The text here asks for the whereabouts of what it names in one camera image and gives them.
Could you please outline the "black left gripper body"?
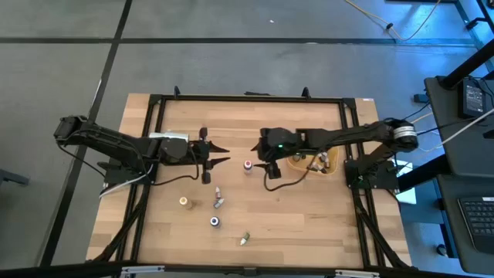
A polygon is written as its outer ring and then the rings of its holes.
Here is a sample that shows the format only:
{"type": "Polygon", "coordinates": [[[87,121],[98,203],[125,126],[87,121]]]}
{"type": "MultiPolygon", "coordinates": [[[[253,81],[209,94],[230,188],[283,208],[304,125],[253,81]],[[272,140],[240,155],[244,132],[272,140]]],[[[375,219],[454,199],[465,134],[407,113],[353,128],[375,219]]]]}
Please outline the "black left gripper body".
{"type": "Polygon", "coordinates": [[[164,165],[198,164],[201,152],[196,148],[197,141],[163,137],[157,139],[157,160],[164,165]]]}

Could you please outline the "black pole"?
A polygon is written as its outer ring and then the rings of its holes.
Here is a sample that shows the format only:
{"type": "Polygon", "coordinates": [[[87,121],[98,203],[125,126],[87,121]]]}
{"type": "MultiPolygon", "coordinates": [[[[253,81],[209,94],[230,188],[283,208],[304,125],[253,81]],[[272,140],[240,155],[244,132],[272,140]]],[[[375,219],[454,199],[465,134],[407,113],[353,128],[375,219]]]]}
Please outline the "black pole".
{"type": "Polygon", "coordinates": [[[463,64],[454,69],[447,76],[440,76],[439,83],[445,89],[454,87],[457,83],[467,77],[472,71],[480,67],[484,62],[494,56],[494,50],[480,49],[473,54],[463,64]]]}

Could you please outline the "yellow plastic bin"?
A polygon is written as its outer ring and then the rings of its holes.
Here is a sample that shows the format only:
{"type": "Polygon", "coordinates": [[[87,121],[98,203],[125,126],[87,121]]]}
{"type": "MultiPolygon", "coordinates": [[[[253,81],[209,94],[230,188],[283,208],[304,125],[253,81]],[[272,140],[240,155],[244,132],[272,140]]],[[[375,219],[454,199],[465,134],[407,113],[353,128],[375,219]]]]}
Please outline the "yellow plastic bin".
{"type": "Polygon", "coordinates": [[[297,171],[308,170],[310,174],[315,174],[315,175],[319,175],[319,176],[332,175],[337,171],[340,152],[336,147],[332,147],[332,148],[330,148],[326,151],[322,151],[322,152],[326,152],[328,154],[329,161],[321,162],[320,161],[320,153],[321,152],[320,152],[317,154],[301,154],[301,159],[299,161],[294,161],[293,156],[288,157],[286,159],[286,163],[293,170],[297,170],[297,171]],[[311,164],[314,162],[324,166],[325,169],[327,170],[327,172],[322,173],[321,171],[313,171],[311,169],[311,164]]]}

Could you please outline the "black table leg frame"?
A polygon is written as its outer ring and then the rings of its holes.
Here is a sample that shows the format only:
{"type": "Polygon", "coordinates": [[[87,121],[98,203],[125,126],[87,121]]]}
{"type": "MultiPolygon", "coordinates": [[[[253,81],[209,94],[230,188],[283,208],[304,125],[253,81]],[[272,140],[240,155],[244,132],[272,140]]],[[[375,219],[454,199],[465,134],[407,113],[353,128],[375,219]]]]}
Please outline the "black table leg frame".
{"type": "Polygon", "coordinates": [[[491,0],[457,0],[455,4],[465,30],[477,49],[494,39],[494,6],[491,0]]]}

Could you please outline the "black rig beam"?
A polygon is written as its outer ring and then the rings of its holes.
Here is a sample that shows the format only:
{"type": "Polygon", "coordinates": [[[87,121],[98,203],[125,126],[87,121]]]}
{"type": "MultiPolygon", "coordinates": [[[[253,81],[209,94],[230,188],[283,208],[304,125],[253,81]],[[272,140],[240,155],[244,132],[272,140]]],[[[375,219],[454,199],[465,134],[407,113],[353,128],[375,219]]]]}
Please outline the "black rig beam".
{"type": "Polygon", "coordinates": [[[57,266],[36,266],[11,270],[0,270],[0,278],[101,278],[105,276],[120,276],[125,266],[165,266],[160,273],[222,273],[225,275],[240,275],[254,277],[261,275],[294,275],[294,276],[328,276],[334,277],[335,270],[361,270],[380,274],[380,278],[481,278],[450,273],[436,273],[417,270],[415,268],[390,268],[384,266],[369,266],[363,269],[344,268],[299,268],[299,267],[270,267],[270,266],[209,266],[181,264],[142,264],[134,261],[77,263],[57,266]]]}

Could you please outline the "black keyboard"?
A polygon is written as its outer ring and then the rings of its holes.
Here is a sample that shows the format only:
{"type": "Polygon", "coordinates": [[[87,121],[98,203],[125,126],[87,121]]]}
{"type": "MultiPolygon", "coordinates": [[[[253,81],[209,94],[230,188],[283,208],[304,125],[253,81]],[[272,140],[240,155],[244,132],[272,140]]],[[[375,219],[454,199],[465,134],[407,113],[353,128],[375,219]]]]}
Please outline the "black keyboard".
{"type": "Polygon", "coordinates": [[[494,197],[465,197],[458,206],[475,249],[494,255],[494,197]]]}

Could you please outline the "white box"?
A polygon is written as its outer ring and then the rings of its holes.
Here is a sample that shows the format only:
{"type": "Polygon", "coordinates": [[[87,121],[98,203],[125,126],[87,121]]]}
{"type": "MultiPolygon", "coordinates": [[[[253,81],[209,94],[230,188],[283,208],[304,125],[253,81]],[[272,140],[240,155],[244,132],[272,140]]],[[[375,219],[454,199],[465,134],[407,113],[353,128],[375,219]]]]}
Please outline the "white box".
{"type": "Polygon", "coordinates": [[[149,134],[149,138],[174,138],[189,141],[189,134],[175,133],[171,131],[164,133],[152,132],[149,134]]]}

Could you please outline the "black desk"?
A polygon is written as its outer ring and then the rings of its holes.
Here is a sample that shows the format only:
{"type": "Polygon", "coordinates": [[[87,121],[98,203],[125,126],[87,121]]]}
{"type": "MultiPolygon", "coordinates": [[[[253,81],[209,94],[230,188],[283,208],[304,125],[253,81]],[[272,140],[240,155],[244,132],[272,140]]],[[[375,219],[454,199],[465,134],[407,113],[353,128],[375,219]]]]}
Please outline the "black desk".
{"type": "Polygon", "coordinates": [[[494,246],[483,253],[474,246],[458,203],[466,197],[494,197],[494,138],[484,137],[494,131],[494,110],[481,124],[470,125],[458,116],[458,91],[443,88],[435,77],[425,79],[446,161],[448,174],[437,176],[446,215],[452,230],[458,259],[467,273],[494,275],[494,246]]]}

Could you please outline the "dark chair base leg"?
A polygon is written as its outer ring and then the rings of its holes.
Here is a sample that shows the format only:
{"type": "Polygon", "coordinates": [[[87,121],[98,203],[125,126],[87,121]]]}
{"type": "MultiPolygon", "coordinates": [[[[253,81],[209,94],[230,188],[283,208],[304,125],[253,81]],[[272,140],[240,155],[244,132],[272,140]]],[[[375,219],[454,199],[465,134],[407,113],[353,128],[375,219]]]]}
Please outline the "dark chair base leg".
{"type": "Polygon", "coordinates": [[[24,177],[22,175],[17,175],[15,173],[10,172],[10,171],[0,169],[0,185],[4,181],[5,182],[14,182],[14,183],[22,185],[22,186],[26,186],[29,184],[29,179],[27,177],[24,177]]]}

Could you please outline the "black power brick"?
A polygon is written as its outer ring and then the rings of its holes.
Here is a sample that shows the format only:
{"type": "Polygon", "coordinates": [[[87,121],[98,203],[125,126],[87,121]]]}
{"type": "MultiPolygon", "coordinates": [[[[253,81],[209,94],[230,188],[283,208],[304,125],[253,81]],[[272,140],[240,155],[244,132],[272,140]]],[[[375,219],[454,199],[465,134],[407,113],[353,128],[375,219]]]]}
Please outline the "black power brick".
{"type": "Polygon", "coordinates": [[[458,116],[480,117],[486,112],[486,94],[475,79],[465,78],[458,89],[458,116]]]}

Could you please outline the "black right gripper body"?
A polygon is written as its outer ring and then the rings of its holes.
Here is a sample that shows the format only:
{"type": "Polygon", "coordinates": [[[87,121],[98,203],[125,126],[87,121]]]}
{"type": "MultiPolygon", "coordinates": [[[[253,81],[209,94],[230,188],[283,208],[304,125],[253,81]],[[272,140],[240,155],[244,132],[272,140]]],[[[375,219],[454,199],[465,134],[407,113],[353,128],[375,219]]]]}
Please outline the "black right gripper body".
{"type": "Polygon", "coordinates": [[[303,139],[300,133],[285,128],[262,128],[259,143],[262,146],[257,150],[258,159],[272,162],[294,155],[302,147],[303,139]]]}

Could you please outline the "silver metal bracket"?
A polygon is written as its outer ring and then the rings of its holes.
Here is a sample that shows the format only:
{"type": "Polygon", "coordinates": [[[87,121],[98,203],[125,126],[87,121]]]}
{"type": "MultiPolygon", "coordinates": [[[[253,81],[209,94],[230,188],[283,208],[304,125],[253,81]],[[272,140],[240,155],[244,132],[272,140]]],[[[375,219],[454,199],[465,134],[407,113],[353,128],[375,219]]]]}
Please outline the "silver metal bracket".
{"type": "Polygon", "coordinates": [[[379,273],[361,270],[335,270],[335,278],[380,278],[379,273]]]}
{"type": "Polygon", "coordinates": [[[165,266],[151,265],[151,266],[125,266],[121,269],[120,275],[123,278],[134,277],[137,274],[143,273],[159,273],[164,272],[165,266]]]}

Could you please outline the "black aluminium table frame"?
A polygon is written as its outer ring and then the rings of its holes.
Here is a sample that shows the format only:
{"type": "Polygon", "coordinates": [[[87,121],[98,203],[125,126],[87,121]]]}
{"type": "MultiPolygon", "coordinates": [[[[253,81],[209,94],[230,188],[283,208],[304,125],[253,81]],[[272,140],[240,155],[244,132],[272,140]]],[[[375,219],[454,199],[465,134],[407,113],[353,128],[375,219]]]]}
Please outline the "black aluminium table frame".
{"type": "Polygon", "coordinates": [[[339,129],[354,117],[345,103],[184,96],[150,107],[149,99],[132,93],[121,112],[104,113],[98,123],[132,136],[148,126],[196,138],[207,127],[209,139],[227,149],[222,157],[229,159],[214,167],[208,185],[192,180],[192,166],[159,169],[157,181],[163,184],[153,187],[148,199],[140,263],[360,269],[364,259],[376,262],[373,248],[360,247],[342,164],[332,175],[304,176],[280,161],[282,177],[268,185],[261,169],[246,175],[242,167],[257,158],[250,150],[261,128],[339,129]],[[218,209],[216,187],[224,199],[218,209]],[[192,209],[181,207],[183,196],[193,201],[192,209]],[[213,216],[219,228],[210,225],[213,216]],[[250,238],[241,246],[245,232],[250,238]]]}

